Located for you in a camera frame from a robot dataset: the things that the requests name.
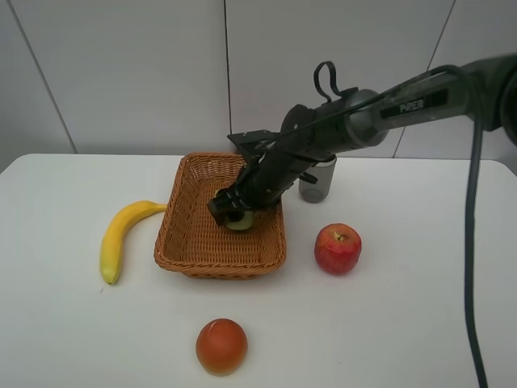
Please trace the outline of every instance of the apple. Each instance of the apple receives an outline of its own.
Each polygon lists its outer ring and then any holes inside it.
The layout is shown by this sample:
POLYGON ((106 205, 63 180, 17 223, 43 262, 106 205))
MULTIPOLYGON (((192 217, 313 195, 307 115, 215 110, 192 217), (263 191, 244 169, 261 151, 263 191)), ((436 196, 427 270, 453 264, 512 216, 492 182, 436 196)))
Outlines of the apple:
POLYGON ((242 327, 231 319, 219 318, 207 323, 195 342, 195 354, 211 374, 225 376, 244 360, 248 339, 242 327))
POLYGON ((316 237, 314 257, 323 271, 342 275, 357 264, 361 247, 361 237, 350 226, 330 224, 316 237))

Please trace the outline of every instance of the yellow banana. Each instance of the yellow banana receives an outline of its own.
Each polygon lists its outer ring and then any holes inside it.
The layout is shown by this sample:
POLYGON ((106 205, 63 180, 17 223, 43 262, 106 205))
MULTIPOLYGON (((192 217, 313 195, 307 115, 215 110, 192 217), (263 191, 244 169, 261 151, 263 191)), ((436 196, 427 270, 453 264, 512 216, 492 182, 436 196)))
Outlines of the yellow banana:
POLYGON ((167 209, 167 205, 140 200, 120 210, 111 220, 100 248, 100 272, 109 285, 116 283, 122 267, 124 236, 140 220, 167 209))

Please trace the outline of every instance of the woven basket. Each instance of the woven basket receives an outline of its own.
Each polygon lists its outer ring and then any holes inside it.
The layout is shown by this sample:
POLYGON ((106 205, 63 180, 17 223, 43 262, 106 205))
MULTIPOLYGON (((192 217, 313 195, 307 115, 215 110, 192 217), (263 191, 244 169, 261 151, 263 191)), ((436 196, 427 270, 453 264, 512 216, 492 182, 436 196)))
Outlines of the woven basket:
POLYGON ((218 226, 207 203, 237 178, 236 154, 194 153, 178 167, 154 248, 156 263, 191 277, 245 280, 282 266, 286 256, 281 204, 254 213, 253 226, 237 232, 218 226))

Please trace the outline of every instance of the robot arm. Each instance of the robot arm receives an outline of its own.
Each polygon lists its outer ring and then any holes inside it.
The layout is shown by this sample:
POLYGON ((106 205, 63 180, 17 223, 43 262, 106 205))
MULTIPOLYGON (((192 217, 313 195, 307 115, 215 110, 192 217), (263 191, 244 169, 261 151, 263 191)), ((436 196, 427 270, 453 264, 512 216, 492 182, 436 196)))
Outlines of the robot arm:
MULTIPOLYGON (((481 96, 485 130, 503 126, 517 144, 517 54, 472 62, 461 70, 481 96)), ((440 71, 426 72, 380 95, 357 88, 339 91, 331 62, 318 66, 314 81, 327 98, 320 107, 296 105, 279 133, 229 135, 246 167, 234 184, 208 202, 217 224, 238 221, 245 212, 276 205, 296 179, 314 182, 315 178, 305 173, 309 167, 339 152, 377 146, 390 129, 473 114, 464 82, 440 71), (339 97, 335 101, 319 86, 318 72, 324 65, 330 69, 331 89, 339 97)))

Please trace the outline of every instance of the white tabletop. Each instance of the white tabletop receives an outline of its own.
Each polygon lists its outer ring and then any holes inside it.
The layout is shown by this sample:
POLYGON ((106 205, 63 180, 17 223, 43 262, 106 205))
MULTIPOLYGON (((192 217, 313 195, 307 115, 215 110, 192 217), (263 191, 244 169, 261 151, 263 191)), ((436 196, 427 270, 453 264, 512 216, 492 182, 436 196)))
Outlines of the white tabletop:
MULTIPOLYGON (((195 280, 153 260, 162 215, 128 234, 116 286, 99 274, 111 218, 168 200, 180 157, 29 155, 0 175, 0 386, 473 387, 463 318, 468 162, 338 160, 324 203, 284 194, 286 264, 248 281, 195 280), (314 262, 331 222, 363 239, 357 267, 314 262), (195 358, 205 323, 232 318, 250 350, 233 375, 195 358)), ((517 382, 517 179, 483 162, 477 328, 491 387, 517 382)))

